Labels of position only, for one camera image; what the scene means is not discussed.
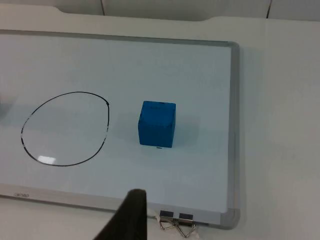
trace blue block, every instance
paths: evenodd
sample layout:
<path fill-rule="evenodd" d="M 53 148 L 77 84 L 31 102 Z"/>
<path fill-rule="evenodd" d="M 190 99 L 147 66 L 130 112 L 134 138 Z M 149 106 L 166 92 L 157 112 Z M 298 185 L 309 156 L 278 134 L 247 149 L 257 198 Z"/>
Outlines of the blue block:
<path fill-rule="evenodd" d="M 143 102 L 138 123 L 141 145 L 172 148 L 175 126 L 175 103 Z"/>

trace whiteboard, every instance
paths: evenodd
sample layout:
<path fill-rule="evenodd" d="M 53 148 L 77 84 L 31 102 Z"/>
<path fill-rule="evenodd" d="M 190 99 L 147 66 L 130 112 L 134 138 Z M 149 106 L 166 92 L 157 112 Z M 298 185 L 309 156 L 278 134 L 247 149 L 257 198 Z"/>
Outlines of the whiteboard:
<path fill-rule="evenodd" d="M 213 223 L 228 211 L 231 69 L 228 44 L 0 34 L 0 184 L 89 207 L 140 188 Z M 176 104 L 172 148 L 139 144 L 143 101 Z"/>

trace white table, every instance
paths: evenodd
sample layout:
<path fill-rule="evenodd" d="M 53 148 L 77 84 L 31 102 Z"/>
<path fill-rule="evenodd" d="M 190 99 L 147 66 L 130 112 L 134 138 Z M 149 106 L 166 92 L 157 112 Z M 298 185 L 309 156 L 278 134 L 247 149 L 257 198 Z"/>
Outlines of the white table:
<path fill-rule="evenodd" d="M 202 226 L 192 237 L 319 239 L 320 22 L 235 17 L 171 22 L 0 4 L 0 29 L 239 43 L 241 219 L 233 230 Z M 0 239 L 88 240 L 111 216 L 0 198 Z M 148 220 L 148 236 L 181 238 L 174 229 L 161 231 L 153 219 Z"/>

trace drawn circle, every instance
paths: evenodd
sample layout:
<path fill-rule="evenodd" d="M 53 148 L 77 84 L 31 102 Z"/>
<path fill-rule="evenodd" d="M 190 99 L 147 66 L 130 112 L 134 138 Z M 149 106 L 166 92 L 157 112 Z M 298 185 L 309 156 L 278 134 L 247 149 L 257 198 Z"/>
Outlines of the drawn circle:
<path fill-rule="evenodd" d="M 82 164 L 105 144 L 109 103 L 85 91 L 53 97 L 37 107 L 21 129 L 25 152 L 38 163 L 68 167 Z"/>

